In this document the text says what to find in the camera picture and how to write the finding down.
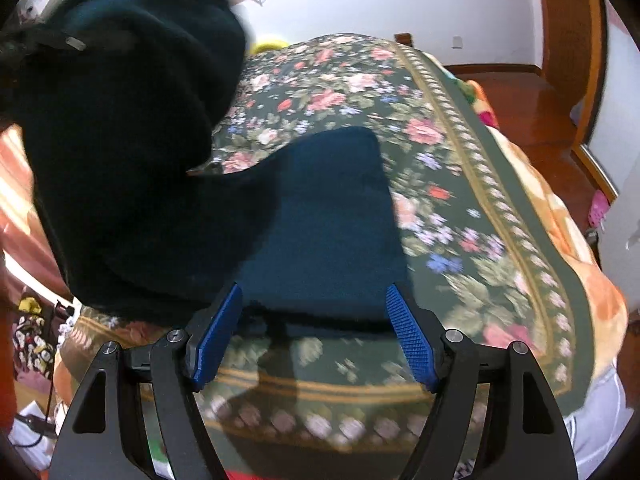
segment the wooden furniture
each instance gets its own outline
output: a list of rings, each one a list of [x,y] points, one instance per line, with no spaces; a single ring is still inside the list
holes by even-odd
[[[614,186],[586,147],[593,129],[606,71],[604,0],[542,0],[545,31],[542,76],[567,107],[583,102],[572,151],[609,201]]]
[[[414,38],[411,37],[411,34],[408,32],[400,32],[398,34],[394,34],[394,39],[396,43],[400,43],[406,46],[414,46]]]

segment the pink object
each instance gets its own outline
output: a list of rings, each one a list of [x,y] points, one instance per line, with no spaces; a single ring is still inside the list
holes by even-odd
[[[51,381],[45,379],[41,373],[35,370],[21,370],[18,372],[16,380],[41,394],[48,394],[51,387]]]
[[[229,476],[229,480],[267,480],[266,478],[261,478],[259,476],[246,475],[235,471],[227,471],[226,474]]]
[[[533,341],[529,337],[529,330],[522,325],[512,324],[504,330],[495,323],[489,323],[484,327],[484,330],[482,330],[482,335],[484,335],[484,342],[490,346],[507,348],[513,341],[522,341],[525,342],[534,353],[537,352]]]
[[[487,126],[491,126],[492,128],[498,127],[498,123],[495,122],[495,118],[491,112],[480,112],[478,117]]]
[[[609,210],[609,200],[604,196],[601,190],[597,190],[591,200],[591,208],[589,209],[589,225],[594,229],[600,225],[604,215]]]

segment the floral bedspread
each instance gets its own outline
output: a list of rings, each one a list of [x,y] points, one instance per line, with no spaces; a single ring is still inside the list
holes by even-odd
[[[197,171],[241,171],[296,137],[370,128],[417,303],[476,342],[527,342],[567,415],[581,407],[594,370],[590,304],[485,126],[497,123],[477,96],[418,50],[324,36],[248,60],[235,104],[213,132],[211,160]],[[85,308],[61,352],[68,394],[107,339],[130,346],[161,333]],[[486,393],[478,388],[465,459],[478,444]],[[432,401],[392,338],[242,335],[196,400],[225,468],[287,479],[350,478],[365,464],[368,478],[394,478]],[[146,414],[162,460],[151,402]],[[312,474],[309,460],[329,450],[340,458]]]

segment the wooden baseboard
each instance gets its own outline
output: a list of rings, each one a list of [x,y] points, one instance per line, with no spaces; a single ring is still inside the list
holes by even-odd
[[[481,74],[484,72],[528,72],[542,75],[542,69],[536,65],[522,65],[516,63],[477,63],[467,65],[446,65],[445,68],[453,75]]]

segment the yellow object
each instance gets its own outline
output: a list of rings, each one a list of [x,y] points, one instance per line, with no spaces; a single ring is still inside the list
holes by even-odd
[[[18,309],[21,312],[26,312],[27,314],[38,315],[42,312],[42,307],[34,298],[24,298],[20,302],[20,305],[18,305]]]
[[[289,43],[284,40],[262,40],[257,41],[252,45],[249,49],[250,56],[255,56],[256,54],[261,54],[263,52],[267,52],[269,50],[278,50],[281,48],[288,47]]]

